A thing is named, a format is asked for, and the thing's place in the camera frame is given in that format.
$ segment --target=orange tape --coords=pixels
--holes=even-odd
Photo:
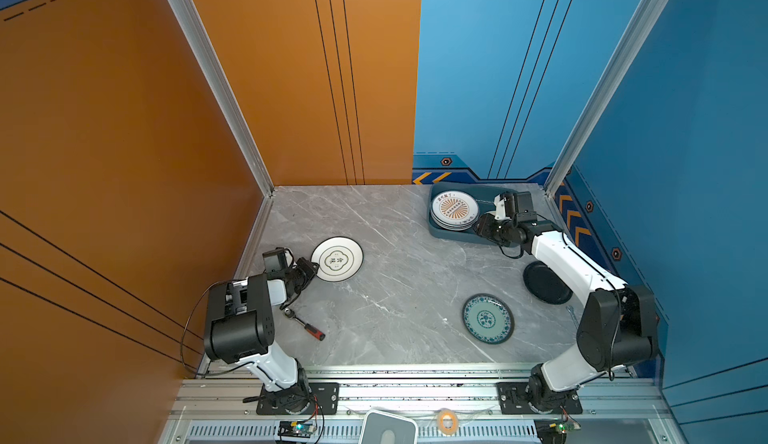
[[[446,419],[451,420],[451,426],[446,427],[446,424],[443,422]],[[446,436],[453,436],[456,434],[456,431],[458,430],[458,417],[456,417],[456,413],[451,410],[444,409],[437,414],[437,428],[445,434]]]

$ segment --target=silver wrench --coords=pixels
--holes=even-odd
[[[574,312],[574,307],[572,305],[569,305],[565,309],[567,309],[568,312],[571,314],[571,319],[574,320],[574,325],[576,326],[576,330],[578,330],[578,320],[576,319],[576,313]]]

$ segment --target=orange wall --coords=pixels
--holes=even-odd
[[[0,214],[0,441],[155,442],[178,323],[233,275],[261,195],[166,0],[28,0],[0,41],[0,210],[170,317]]]
[[[410,183],[421,0],[194,0],[276,185]]]

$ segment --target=orange sunburst pattern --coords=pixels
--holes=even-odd
[[[449,197],[440,203],[440,212],[449,219],[464,219],[469,214],[469,206],[461,199]]]

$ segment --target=blue floral patterned plate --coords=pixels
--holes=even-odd
[[[476,294],[467,299],[462,317],[469,333],[484,343],[501,344],[514,331],[512,311],[490,294]]]

